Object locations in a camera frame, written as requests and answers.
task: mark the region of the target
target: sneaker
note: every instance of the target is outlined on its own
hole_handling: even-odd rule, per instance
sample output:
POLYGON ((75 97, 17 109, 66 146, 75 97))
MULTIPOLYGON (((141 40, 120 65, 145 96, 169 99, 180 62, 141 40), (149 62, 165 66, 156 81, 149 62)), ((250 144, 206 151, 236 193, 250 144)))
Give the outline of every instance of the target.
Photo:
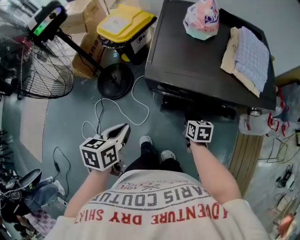
POLYGON ((149 142, 151 145, 153 145, 152 139, 148 135, 141 136, 141 138, 140 138, 140 147, 145 142, 149 142))
POLYGON ((65 195, 66 192, 65 192, 65 189, 62 187, 62 185, 60 184, 60 182, 58 182, 58 180, 55 180, 55 182, 53 183, 54 185, 56 185, 58 187, 58 192, 61 194, 61 195, 65 195))
POLYGON ((165 161, 168 158, 173 158, 174 160, 176 160, 175 154, 173 152, 171 152, 170 150, 162 151, 160 154, 160 158, 163 161, 165 161))

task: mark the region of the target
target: black table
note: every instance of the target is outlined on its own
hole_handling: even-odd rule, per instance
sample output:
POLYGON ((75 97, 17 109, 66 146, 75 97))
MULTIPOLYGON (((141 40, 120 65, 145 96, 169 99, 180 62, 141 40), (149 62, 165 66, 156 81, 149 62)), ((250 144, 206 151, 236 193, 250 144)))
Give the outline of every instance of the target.
POLYGON ((211 100, 223 105, 274 111, 275 77, 271 60, 268 80, 259 98, 220 68, 231 27, 246 26, 268 47, 263 31, 221 9, 218 34, 205 41, 193 38, 183 26, 186 10, 192 4, 164 1, 145 69, 149 88, 191 101, 205 99, 202 102, 211 100))

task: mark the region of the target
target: green light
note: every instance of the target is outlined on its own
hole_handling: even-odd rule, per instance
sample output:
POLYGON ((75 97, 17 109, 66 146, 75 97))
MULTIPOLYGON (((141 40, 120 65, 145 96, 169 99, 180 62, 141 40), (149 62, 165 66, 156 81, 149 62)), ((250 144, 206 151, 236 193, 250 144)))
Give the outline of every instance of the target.
POLYGON ((43 26, 43 23, 41 23, 35 30, 34 30, 34 34, 35 35, 37 35, 37 36, 39 36, 41 33, 42 33, 42 31, 44 31, 44 29, 45 29, 45 26, 43 26))

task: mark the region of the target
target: fan guard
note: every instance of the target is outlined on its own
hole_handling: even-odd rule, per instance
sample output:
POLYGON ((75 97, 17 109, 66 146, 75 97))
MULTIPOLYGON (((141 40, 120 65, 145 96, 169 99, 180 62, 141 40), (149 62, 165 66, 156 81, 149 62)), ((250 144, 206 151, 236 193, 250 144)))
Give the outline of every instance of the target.
POLYGON ((55 36, 34 43, 25 23, 0 10, 0 81, 31 98, 59 98, 73 88, 71 60, 55 36))

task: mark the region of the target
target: beige cloth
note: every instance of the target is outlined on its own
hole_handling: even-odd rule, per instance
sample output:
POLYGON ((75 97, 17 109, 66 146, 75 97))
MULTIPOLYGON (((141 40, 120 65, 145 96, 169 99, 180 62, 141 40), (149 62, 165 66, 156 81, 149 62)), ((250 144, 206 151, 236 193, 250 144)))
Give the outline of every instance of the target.
POLYGON ((246 88, 248 88, 252 93, 254 93, 254 95, 259 98, 260 92, 255 87, 254 83, 237 69, 235 69, 234 56, 239 44, 239 30, 236 27, 231 28, 230 34, 231 38, 227 44, 227 49, 222 59, 221 68, 224 71, 236 76, 236 78, 239 79, 246 88))
POLYGON ((249 204, 219 204, 180 172, 132 170, 76 218, 59 217, 45 240, 266 240, 249 204))

